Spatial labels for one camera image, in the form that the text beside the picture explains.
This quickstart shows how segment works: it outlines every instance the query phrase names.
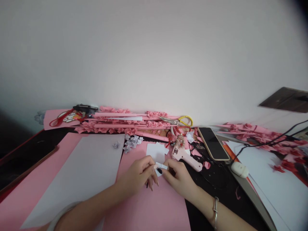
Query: phone screen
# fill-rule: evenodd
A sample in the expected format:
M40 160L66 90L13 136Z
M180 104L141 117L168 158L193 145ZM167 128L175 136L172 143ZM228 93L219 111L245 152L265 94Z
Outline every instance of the phone screen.
M203 137L206 146L211 152L211 155L216 160L229 160L229 156L226 154L224 148L219 143L214 132L210 128L199 127L201 137Z

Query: scissors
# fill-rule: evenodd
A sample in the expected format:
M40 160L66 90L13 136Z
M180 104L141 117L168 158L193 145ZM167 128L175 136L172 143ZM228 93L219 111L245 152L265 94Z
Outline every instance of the scissors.
M191 121L191 124L188 125L187 123L184 123L182 121L182 119L184 119L184 118L188 118ZM182 124L184 124L184 126L188 126L188 127L192 127L193 126L193 122L192 122L193 120L188 115L181 116L180 118L178 118L176 120L168 119L168 118L165 118L165 117L160 117L160 119L163 120L163 121L166 121L168 123L177 125L177 126L179 125L179 123L182 123Z

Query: person's right hand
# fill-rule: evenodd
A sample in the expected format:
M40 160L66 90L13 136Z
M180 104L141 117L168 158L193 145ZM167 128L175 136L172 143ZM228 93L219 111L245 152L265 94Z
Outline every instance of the person's right hand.
M168 159L164 162L168 166L168 170L161 169L163 176L175 191L188 201L192 201L198 192L198 186L194 183L189 175L184 163Z

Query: electrical outlet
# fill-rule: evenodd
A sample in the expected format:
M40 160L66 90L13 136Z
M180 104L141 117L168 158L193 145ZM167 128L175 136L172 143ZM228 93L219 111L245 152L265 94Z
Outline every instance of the electrical outlet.
M308 112L308 92L282 87L259 106L293 112Z

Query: silver bangle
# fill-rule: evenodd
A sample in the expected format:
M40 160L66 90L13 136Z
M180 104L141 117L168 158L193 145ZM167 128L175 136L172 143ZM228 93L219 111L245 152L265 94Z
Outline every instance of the silver bangle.
M215 197L215 203L214 203L214 208L213 208L213 211L215 213L215 223L214 223L214 230L217 230L217 214L218 214L218 211L217 211L217 202L219 201L218 197Z

